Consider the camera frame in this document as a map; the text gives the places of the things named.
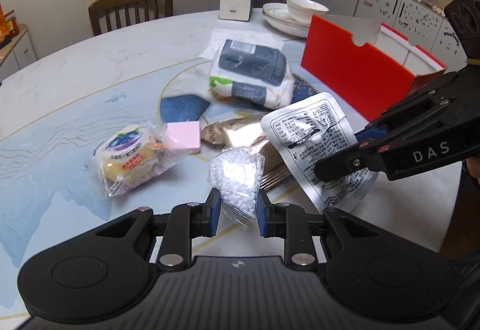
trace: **orange bottle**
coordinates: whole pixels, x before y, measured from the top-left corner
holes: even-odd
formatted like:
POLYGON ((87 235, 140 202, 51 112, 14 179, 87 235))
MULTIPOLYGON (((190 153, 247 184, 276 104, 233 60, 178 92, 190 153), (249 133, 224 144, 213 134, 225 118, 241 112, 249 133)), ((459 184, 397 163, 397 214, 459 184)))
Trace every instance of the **orange bottle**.
POLYGON ((0 43, 5 40, 5 37, 10 33, 10 30, 3 15, 2 5, 0 4, 0 43))

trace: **ribbed black surface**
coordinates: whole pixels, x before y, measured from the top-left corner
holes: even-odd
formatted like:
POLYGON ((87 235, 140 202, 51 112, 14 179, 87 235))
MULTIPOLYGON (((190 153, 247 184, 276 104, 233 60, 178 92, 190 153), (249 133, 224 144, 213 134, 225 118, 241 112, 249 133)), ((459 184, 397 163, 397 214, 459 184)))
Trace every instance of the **ribbed black surface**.
POLYGON ((22 330, 451 330, 442 319, 378 323, 335 302, 310 272, 279 257, 197 257, 183 272, 159 277, 136 307, 95 324, 66 325, 35 317, 22 330))

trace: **gray label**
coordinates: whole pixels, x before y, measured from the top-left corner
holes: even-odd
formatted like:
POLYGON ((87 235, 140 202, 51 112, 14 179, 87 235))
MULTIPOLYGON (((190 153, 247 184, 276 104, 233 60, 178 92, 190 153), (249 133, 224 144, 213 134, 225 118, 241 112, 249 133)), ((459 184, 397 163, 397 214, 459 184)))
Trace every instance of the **gray label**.
POLYGON ((227 40, 218 59, 218 65, 232 73, 280 86, 285 77, 287 60, 277 49, 227 40))
POLYGON ((234 82, 232 84, 232 96, 243 98, 258 105, 265 105, 267 89, 262 86, 234 82))

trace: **round table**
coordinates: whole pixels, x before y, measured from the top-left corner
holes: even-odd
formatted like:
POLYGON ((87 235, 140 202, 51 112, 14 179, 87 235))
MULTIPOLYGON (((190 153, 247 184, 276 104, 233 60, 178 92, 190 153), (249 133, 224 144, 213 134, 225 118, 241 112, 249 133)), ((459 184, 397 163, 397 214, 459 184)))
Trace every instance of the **round table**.
MULTIPOLYGON (((112 200, 100 199, 88 167, 102 140, 127 124, 158 115, 161 96, 188 90, 196 75, 208 71, 209 61, 199 56, 214 28, 263 32, 286 41, 283 51, 292 70, 317 91, 330 92, 354 132, 366 124, 300 67, 305 41, 279 34, 258 9, 249 22, 219 20, 218 12, 145 22, 82 41, 20 70, 0 87, 1 328, 13 328, 27 316, 16 276, 35 253, 138 206, 164 213, 180 203, 205 200, 208 152, 189 156, 158 179, 112 200)), ((231 114, 225 107, 216 109, 216 117, 231 114)), ((438 251, 453 212, 460 169, 457 163, 395 182, 380 173, 352 213, 438 251)), ((268 195, 272 202, 316 212, 293 178, 268 195)), ((216 237, 195 239, 193 254, 282 255, 283 241, 263 239, 222 216, 216 237)))

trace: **person's hand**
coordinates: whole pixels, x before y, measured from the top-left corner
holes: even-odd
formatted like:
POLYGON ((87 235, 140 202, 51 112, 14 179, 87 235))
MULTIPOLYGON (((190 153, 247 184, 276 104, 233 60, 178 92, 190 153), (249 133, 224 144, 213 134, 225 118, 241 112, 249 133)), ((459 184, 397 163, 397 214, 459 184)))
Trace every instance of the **person's hand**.
POLYGON ((466 160, 466 167, 472 177, 480 178, 480 157, 471 157, 466 160))

